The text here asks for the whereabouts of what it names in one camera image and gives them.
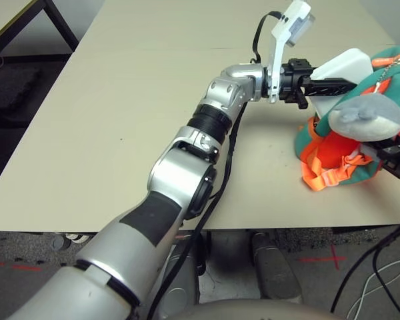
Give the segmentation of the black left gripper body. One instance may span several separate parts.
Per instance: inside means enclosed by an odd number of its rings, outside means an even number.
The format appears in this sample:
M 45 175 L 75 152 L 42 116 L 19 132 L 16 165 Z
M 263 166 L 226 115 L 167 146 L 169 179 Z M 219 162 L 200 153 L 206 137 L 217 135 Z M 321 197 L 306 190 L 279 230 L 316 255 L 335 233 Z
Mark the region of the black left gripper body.
M 304 78 L 310 79 L 313 70 L 306 59 L 292 58 L 282 64 L 279 99 L 285 103 L 297 104 L 299 109 L 308 108 L 308 102 L 301 88 Z

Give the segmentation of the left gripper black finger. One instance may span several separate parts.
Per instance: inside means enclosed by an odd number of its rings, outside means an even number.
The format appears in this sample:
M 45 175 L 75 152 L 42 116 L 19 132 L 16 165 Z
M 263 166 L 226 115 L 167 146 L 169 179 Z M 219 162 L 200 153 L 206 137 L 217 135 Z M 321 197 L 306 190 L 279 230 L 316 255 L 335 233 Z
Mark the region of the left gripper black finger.
M 334 97 L 348 93 L 357 86 L 344 78 L 306 80 L 306 96 Z

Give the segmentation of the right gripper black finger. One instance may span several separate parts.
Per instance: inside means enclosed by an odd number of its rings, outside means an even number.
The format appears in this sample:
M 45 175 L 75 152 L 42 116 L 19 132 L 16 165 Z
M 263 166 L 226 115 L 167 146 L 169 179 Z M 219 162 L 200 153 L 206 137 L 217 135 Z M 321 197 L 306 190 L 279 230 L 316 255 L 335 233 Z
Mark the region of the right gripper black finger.
M 372 149 L 372 150 L 382 150 L 382 149 L 394 149 L 400 150 L 400 142 L 396 138 L 384 139 L 380 141 L 368 141 L 363 142 L 361 147 L 363 149 Z

